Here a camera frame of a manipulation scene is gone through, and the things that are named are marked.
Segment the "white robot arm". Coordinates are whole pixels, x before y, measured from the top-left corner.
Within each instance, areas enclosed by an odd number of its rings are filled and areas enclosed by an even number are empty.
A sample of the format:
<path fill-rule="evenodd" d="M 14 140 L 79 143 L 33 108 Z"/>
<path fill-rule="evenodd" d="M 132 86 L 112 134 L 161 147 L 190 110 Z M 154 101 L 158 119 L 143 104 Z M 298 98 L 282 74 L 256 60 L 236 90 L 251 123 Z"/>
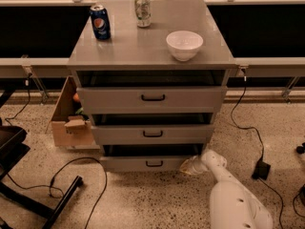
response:
<path fill-rule="evenodd" d="M 211 229 L 273 229 L 271 213 L 226 166 L 227 159 L 210 149 L 180 166 L 188 175 L 210 171 L 216 180 L 210 194 Z"/>

